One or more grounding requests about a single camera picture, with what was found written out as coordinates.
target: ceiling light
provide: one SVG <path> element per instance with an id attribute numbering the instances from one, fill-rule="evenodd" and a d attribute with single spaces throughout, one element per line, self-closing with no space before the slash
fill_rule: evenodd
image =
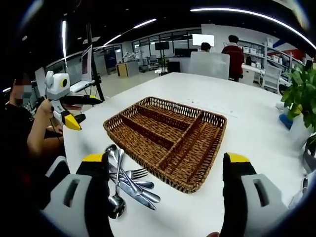
<path id="1" fill-rule="evenodd" d="M 62 38 L 63 38 L 63 53 L 64 53 L 64 58 L 66 58 L 66 21 L 63 21 L 62 25 Z"/>
<path id="2" fill-rule="evenodd" d="M 138 28 L 138 27 L 141 27 L 141 26 L 144 26 L 144 25 L 146 25 L 146 24 L 149 24 L 149 23 L 151 23 L 151 22 L 153 22 L 153 21 L 156 21 L 157 19 L 151 19 L 151 20 L 149 20 L 149 21 L 145 21 L 145 22 L 143 22 L 143 23 L 141 23 L 141 24 L 139 24 L 139 25 L 137 25 L 137 26 L 134 26 L 134 29 L 136 29 L 136 28 Z"/>
<path id="3" fill-rule="evenodd" d="M 294 28 L 290 27 L 289 25 L 286 25 L 285 23 L 283 23 L 279 20 L 276 20 L 270 16 L 266 16 L 266 15 L 263 15 L 263 14 L 260 14 L 257 12 L 246 11 L 246 10 L 241 10 L 241 9 L 234 9 L 234 8 L 223 8 L 223 7 L 198 8 L 198 9 L 191 9 L 191 11 L 192 12 L 194 12 L 194 11 L 233 11 L 233 12 L 240 12 L 240 13 L 246 13 L 246 14 L 250 14 L 250 15 L 254 15 L 254 16 L 259 16 L 259 17 L 265 18 L 267 20 L 274 21 L 274 22 L 288 28 L 289 30 L 291 30 L 292 32 L 297 34 L 299 37 L 304 39 L 307 43 L 309 43 L 314 49 L 316 49 L 316 46 L 308 38 L 306 38 L 302 33 L 297 31 L 296 29 L 294 29 Z"/>
<path id="4" fill-rule="evenodd" d="M 116 40 L 118 37 L 121 37 L 121 35 L 115 36 L 113 39 L 109 40 L 108 42 L 106 42 L 103 46 L 108 45 L 109 43 L 111 43 L 112 41 Z"/>

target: floor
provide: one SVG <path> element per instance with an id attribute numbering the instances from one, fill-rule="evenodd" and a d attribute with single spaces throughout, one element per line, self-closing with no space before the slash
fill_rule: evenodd
<path id="1" fill-rule="evenodd" d="M 139 84 L 145 83 L 157 77 L 159 77 L 159 75 L 155 74 L 154 72 L 140 73 L 130 78 L 121 78 L 118 77 L 117 73 L 115 73 L 108 76 L 102 76 L 102 82 L 100 85 L 104 98 L 109 99 L 117 94 L 120 94 L 123 91 L 126 91 L 130 88 L 133 88 Z M 87 88 L 85 91 L 81 91 L 80 94 L 96 95 L 99 98 L 99 94 L 96 94 L 96 91 L 96 87 L 93 86 L 91 88 L 91 91 L 90 88 Z M 84 105 L 82 111 L 86 111 L 90 108 L 90 105 Z"/>

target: fork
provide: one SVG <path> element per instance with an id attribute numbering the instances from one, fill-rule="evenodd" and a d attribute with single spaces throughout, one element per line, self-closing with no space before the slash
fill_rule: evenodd
<path id="1" fill-rule="evenodd" d="M 148 172 L 146 169 L 136 169 L 136 170 L 128 170 L 126 171 L 126 174 L 131 178 L 131 179 L 140 179 L 148 175 Z"/>

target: blue object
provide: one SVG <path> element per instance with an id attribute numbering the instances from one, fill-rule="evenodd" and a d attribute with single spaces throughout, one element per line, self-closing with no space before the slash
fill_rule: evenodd
<path id="1" fill-rule="evenodd" d="M 280 121 L 286 126 L 287 129 L 291 129 L 293 121 L 287 118 L 287 115 L 281 114 L 279 117 Z"/>

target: white robot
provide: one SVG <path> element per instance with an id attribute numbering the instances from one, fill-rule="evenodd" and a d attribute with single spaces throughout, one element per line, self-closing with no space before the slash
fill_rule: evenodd
<path id="1" fill-rule="evenodd" d="M 51 100 L 54 117 L 66 127 L 73 130 L 81 130 L 79 123 L 85 119 L 85 115 L 73 116 L 63 107 L 63 102 L 68 105 L 96 105 L 102 101 L 93 95 L 81 95 L 70 91 L 68 73 L 49 71 L 45 78 L 46 96 Z"/>

